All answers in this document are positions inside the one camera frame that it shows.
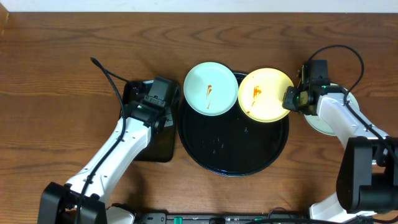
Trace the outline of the light blue plate front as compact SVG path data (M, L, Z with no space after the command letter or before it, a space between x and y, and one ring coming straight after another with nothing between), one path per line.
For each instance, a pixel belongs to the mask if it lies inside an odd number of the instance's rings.
M348 99L355 105L355 107L357 107L357 109L359 109L358 101L352 93L348 94ZM306 119L307 123L318 132L329 136L336 136L329 125L318 116L305 115L304 118Z

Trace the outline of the yellow plate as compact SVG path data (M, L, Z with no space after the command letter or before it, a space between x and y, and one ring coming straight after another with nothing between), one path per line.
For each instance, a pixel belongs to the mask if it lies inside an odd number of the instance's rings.
M284 72L274 68L260 68L242 80L239 85L238 102L243 113L261 122L278 121L289 114L282 107L283 98L292 80Z

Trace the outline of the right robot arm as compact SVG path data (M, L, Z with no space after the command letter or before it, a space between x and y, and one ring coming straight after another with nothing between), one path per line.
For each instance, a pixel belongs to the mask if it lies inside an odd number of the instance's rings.
M282 106L317 115L340 140L345 152L336 192L310 207L310 218L347 222L397 210L397 138L375 127L338 85L288 87Z

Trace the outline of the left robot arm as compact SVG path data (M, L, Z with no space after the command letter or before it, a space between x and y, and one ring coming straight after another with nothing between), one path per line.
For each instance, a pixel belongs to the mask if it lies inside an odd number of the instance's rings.
M145 96L121 106L121 117L104 145L65 185L51 182L40 199L38 223L134 223L135 215L109 198L130 163L161 131L179 98Z

